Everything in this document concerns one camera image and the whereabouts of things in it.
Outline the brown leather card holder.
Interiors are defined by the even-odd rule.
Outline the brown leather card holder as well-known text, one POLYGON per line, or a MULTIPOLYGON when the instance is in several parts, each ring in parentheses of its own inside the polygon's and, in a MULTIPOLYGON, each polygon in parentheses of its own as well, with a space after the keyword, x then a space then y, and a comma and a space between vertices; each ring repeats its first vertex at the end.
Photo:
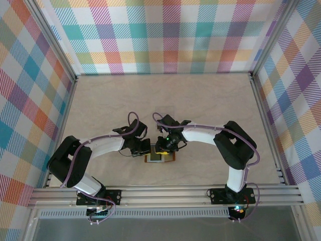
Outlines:
MULTIPOLYGON (((145 157, 144 157, 144 162, 145 163, 151 163, 151 162, 148 162, 149 156, 150 156, 150 154, 145 155, 145 157)), ((161 163, 174 162, 176 160, 176 154, 175 153, 170 153, 168 155, 162 155, 162 160, 163 160, 163 162, 161 162, 161 163)))

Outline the aluminium mounting rail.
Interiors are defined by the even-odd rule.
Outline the aluminium mounting rail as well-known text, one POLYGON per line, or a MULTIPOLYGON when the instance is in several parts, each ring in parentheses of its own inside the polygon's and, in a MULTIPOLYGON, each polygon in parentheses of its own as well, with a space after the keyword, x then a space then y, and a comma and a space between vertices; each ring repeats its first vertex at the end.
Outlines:
MULTIPOLYGON (((248 185, 260 206, 298 206, 303 198, 297 186, 281 184, 248 185)), ((209 185, 108 186, 121 190, 119 208, 211 207, 209 185)), ((75 208, 77 191, 47 187, 33 191, 29 208, 75 208)))

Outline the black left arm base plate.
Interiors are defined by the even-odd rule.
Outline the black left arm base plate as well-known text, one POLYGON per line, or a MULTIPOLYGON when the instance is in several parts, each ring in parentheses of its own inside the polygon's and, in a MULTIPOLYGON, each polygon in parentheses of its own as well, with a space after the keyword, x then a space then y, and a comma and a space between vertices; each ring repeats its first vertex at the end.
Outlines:
MULTIPOLYGON (((121 201, 121 190, 116 189, 116 190, 102 190, 99 191, 95 197, 97 198, 104 198, 104 199, 109 199, 112 200, 116 205, 120 204, 121 201)), ((77 200, 76 200, 76 205, 86 205, 86 206, 100 206, 100 205, 110 205, 106 201, 100 200, 100 199, 95 199, 92 197, 88 197, 81 193, 80 191, 77 191, 77 200)))

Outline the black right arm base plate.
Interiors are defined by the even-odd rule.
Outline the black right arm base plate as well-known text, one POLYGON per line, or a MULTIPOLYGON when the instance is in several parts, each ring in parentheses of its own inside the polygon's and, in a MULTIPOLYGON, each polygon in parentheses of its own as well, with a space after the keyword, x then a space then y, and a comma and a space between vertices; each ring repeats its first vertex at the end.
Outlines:
POLYGON ((211 204, 254 204, 256 202, 252 188, 245 188, 236 193, 225 188, 209 189, 211 204))

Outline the aluminium table side rail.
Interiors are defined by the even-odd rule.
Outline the aluminium table side rail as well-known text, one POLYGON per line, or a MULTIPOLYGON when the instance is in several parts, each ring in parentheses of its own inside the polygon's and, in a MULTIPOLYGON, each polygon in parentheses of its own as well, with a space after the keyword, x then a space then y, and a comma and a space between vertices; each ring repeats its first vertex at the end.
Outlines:
MULTIPOLYGON (((71 105, 72 105, 72 102, 73 102, 73 98, 74 98, 74 95, 75 95, 75 91, 76 91, 76 88, 77 88, 77 84, 78 84, 78 80, 79 80, 79 76, 75 75, 73 80, 72 80, 72 84, 71 84, 71 90, 70 90, 70 93, 69 93, 69 96, 68 96, 68 102, 66 104, 66 107, 64 109, 64 112, 63 112, 63 115, 62 115, 62 120, 59 122, 59 128, 58 128, 58 134, 57 134, 57 138, 54 142, 54 147, 53 149, 50 151, 50 155, 49 157, 51 158, 54 154, 54 152, 57 150, 57 148, 59 147, 61 141, 62 141, 62 138, 63 138, 63 134, 64 134, 64 131, 65 131, 65 127, 66 127, 66 123, 67 123, 67 119, 68 119, 68 115, 70 113, 70 109, 71 109, 71 105)), ((41 188, 47 188, 50 186, 50 180, 51 180, 51 172, 48 170, 48 167, 47 167, 47 164, 48 164, 49 160, 47 160, 45 163, 44 163, 44 167, 46 168, 45 169, 45 174, 44 174, 44 178, 43 178, 43 182, 42 182, 42 185, 41 185, 41 188)))
POLYGON ((268 140, 268 144, 269 144, 272 156, 273 156, 273 160, 274 160, 274 163, 276 166, 276 171, 277 171, 278 176, 280 178, 280 183, 282 185, 290 185, 284 165, 281 161, 280 153, 279 153, 276 141, 273 136, 272 128, 269 123, 268 115, 265 110, 265 107, 263 104, 263 99, 262 99, 261 94, 259 92, 257 82, 256 82, 255 77, 252 72, 248 73, 248 77, 249 77, 250 85, 251 85, 251 88, 252 88, 252 91, 254 94, 254 98, 255 98, 259 113, 260 113, 260 117, 261 117, 261 120, 263 123, 264 131, 265 131, 265 134, 266 134, 266 137, 268 140))

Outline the aluminium frame post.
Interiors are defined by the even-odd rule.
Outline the aluminium frame post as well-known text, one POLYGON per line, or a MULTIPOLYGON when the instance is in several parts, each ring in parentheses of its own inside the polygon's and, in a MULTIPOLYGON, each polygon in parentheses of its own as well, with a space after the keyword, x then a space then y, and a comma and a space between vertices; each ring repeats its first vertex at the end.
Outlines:
POLYGON ((254 78, 258 75, 259 71, 263 68, 269 54, 271 53, 273 47, 278 41, 280 35, 282 34, 287 22, 289 21, 291 15, 293 14, 299 2, 300 0, 286 1, 278 21, 275 23, 273 29, 270 31, 271 34, 266 41, 265 47, 262 49, 261 54, 258 57, 256 65, 254 66, 253 70, 250 72, 251 79, 254 80, 254 78))
POLYGON ((54 32, 52 31, 45 15, 43 14, 41 8, 39 7, 36 0, 23 0, 27 8, 31 12, 32 16, 35 18, 41 32, 46 38, 49 45, 52 47, 54 53, 56 54, 58 60, 61 62, 67 75, 73 80, 74 83, 77 82, 76 72, 73 70, 67 56, 65 55, 62 47, 60 46, 58 39, 56 38, 54 32))

